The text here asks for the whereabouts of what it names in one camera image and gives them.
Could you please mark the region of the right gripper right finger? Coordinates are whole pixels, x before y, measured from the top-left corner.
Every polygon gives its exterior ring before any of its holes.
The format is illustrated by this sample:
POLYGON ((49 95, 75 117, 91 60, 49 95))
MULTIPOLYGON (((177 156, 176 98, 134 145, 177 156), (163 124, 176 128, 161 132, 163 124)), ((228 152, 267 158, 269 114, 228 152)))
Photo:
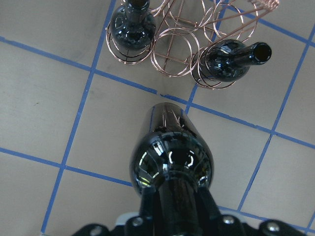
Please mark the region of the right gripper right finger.
POLYGON ((204 236, 246 236, 241 221, 230 214, 222 214, 207 187, 199 187, 196 207, 204 236))

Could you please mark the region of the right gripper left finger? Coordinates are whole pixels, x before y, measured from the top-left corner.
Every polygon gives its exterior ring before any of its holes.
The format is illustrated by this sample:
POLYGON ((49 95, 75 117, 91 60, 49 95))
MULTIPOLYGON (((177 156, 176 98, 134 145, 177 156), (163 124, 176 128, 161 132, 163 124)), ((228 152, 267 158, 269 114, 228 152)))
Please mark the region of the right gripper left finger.
POLYGON ((124 226, 124 235, 159 236, 157 206, 157 190, 154 187, 143 188, 139 213, 127 220, 124 226))

